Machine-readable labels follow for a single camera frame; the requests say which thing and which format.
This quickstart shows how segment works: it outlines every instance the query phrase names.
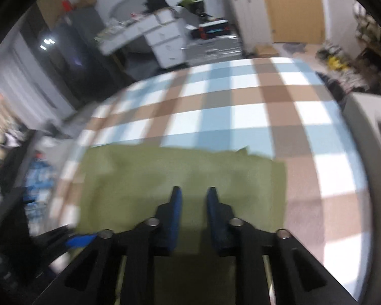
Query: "wooden door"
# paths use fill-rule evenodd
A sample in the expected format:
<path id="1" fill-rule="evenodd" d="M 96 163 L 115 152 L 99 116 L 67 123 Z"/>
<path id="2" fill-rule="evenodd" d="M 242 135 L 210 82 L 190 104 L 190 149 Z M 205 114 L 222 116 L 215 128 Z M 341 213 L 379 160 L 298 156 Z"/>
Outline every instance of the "wooden door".
<path id="1" fill-rule="evenodd" d="M 322 43 L 322 0 L 265 0 L 274 42 Z"/>

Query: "checkered tablecloth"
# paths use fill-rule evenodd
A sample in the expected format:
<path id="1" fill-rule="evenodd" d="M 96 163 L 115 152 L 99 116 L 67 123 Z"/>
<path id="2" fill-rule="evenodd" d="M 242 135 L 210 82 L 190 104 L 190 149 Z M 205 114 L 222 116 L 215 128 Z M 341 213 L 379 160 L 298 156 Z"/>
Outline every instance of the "checkered tablecloth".
<path id="1" fill-rule="evenodd" d="M 371 242 L 367 179 L 352 136 L 322 81 L 302 61 L 245 59 L 131 85 L 93 114 L 57 186 L 50 216 L 78 219 L 79 162 L 121 143 L 238 150 L 284 161 L 285 227 L 358 297 Z"/>

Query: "white locker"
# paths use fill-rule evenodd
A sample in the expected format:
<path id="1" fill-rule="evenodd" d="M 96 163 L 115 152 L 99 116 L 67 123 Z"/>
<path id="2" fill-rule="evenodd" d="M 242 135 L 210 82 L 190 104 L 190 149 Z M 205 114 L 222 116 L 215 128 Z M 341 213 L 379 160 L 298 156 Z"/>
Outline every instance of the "white locker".
<path id="1" fill-rule="evenodd" d="M 230 0 L 244 48 L 252 53 L 256 44 L 271 44 L 271 27 L 264 0 Z"/>

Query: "folded fabric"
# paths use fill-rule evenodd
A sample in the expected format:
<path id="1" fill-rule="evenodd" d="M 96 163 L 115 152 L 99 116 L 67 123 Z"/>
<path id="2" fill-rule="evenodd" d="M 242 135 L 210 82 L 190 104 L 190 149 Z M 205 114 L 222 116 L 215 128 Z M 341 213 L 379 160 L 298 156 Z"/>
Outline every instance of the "folded fabric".
<path id="1" fill-rule="evenodd" d="M 246 150 L 105 145 L 90 148 L 81 169 L 80 233 L 132 229 L 169 200 L 173 186 L 182 188 L 178 246 L 173 257 L 155 260 L 156 304 L 234 304 L 234 259 L 217 257 L 207 231 L 209 187 L 256 228 L 283 226 L 285 167 Z"/>

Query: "table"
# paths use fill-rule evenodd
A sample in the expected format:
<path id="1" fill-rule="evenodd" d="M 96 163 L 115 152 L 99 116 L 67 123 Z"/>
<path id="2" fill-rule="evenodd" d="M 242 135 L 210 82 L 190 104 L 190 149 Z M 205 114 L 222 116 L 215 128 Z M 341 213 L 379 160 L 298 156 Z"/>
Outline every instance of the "table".
<path id="1" fill-rule="evenodd" d="M 301 60 L 201 65 L 131 85 L 107 99 L 76 141 L 50 216 L 75 224 L 76 171 L 90 146 L 121 143 L 238 150 L 285 162 L 288 228 L 358 298 L 371 244 L 361 158 L 339 106 Z"/>

